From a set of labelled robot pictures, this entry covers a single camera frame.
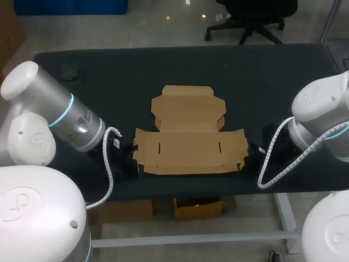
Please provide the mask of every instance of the chair base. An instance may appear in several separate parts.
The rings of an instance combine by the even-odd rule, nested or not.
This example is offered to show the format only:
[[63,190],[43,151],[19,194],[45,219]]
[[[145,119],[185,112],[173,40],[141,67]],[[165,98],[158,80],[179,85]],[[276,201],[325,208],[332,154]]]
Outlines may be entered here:
[[274,20],[274,21],[265,21],[265,22],[254,22],[254,23],[227,20],[225,23],[207,27],[206,34],[205,34],[205,41],[211,41],[210,32],[214,30],[245,28],[245,31],[240,38],[239,45],[243,45],[247,40],[247,37],[252,35],[253,31],[261,34],[262,36],[269,39],[274,44],[282,44],[279,38],[277,38],[273,33],[271,33],[269,30],[263,27],[263,25],[267,25],[270,23],[279,23],[278,30],[284,30],[285,28],[284,19]]

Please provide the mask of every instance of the blue led ring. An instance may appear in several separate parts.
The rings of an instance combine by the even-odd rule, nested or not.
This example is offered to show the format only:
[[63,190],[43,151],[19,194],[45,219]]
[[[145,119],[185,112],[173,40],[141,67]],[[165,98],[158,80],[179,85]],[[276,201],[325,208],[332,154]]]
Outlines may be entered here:
[[59,123],[60,120],[62,120],[66,116],[66,114],[69,112],[71,106],[73,105],[73,102],[74,102],[74,96],[73,96],[73,94],[71,94],[71,99],[70,99],[70,102],[69,102],[67,109],[52,124],[49,124],[49,127],[53,127],[55,124]]

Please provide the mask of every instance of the gray floor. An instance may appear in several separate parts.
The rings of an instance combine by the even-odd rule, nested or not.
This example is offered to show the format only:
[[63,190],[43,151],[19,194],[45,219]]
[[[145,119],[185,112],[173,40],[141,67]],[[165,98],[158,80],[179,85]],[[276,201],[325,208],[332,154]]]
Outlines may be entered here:
[[[301,227],[316,193],[289,194],[296,221]],[[102,238],[187,234],[245,233],[281,230],[272,195],[236,196],[237,208],[226,209],[216,219],[176,222],[170,200],[154,205],[155,217],[147,222],[104,224]],[[288,255],[284,241],[200,243],[183,245],[104,248],[96,261],[253,261],[266,262],[269,250],[282,254],[283,261],[303,262],[302,254]]]
[[[284,31],[268,26],[284,43],[318,43],[332,1],[299,0],[298,11],[286,19]],[[206,27],[224,22],[227,12],[215,0],[132,0],[120,16],[27,16],[20,17],[27,39],[3,69],[7,75],[19,63],[38,52],[72,49],[110,49],[154,46],[236,45],[241,29],[212,33],[205,42]],[[270,44],[254,33],[246,44]],[[290,194],[301,225],[315,193]],[[174,222],[170,212],[152,221],[105,224],[103,238],[178,234],[238,233],[278,230],[270,195],[237,196],[238,207],[222,217],[206,221]],[[97,253],[107,261],[266,261],[274,249],[286,262],[304,261],[301,254],[287,255],[282,241],[205,243],[149,247],[107,248]]]

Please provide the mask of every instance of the blue box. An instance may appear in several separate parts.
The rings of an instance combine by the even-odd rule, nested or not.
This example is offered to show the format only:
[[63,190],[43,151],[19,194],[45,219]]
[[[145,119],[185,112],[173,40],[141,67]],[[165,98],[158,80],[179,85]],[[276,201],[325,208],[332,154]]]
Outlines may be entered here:
[[121,15],[128,0],[14,0],[17,15]]

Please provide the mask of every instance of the metal table frame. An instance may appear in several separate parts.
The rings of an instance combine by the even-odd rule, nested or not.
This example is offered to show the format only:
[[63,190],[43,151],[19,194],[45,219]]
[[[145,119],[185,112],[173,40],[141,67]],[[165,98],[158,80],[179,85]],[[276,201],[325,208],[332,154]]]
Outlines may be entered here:
[[[316,205],[322,198],[328,196],[329,192],[319,192],[313,202]],[[287,193],[274,194],[279,217],[283,231],[265,233],[236,233],[236,234],[208,234],[208,235],[178,235],[178,236],[151,236],[131,237],[127,239],[100,239],[92,240],[93,248],[106,247],[128,247],[147,245],[167,245],[180,243],[204,243],[204,242],[229,242],[229,241],[255,241],[255,240],[278,240],[285,239],[289,254],[296,254],[301,251],[300,232],[302,229],[297,226],[291,204]]]

